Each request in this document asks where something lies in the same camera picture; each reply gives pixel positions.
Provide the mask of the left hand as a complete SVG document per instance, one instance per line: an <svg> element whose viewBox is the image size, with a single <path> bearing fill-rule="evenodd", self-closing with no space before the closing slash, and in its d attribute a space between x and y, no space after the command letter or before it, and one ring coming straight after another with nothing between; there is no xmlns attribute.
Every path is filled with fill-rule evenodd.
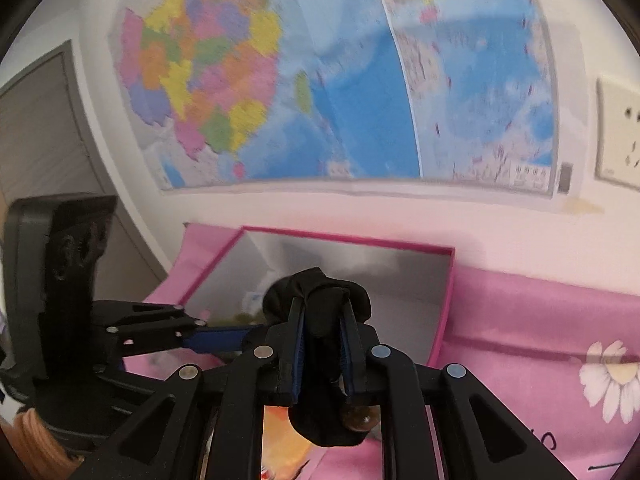
<svg viewBox="0 0 640 480"><path fill-rule="evenodd" d="M6 430L12 448L34 479L69 479L82 463L81 458L67 454L33 408L16 414Z"/></svg>

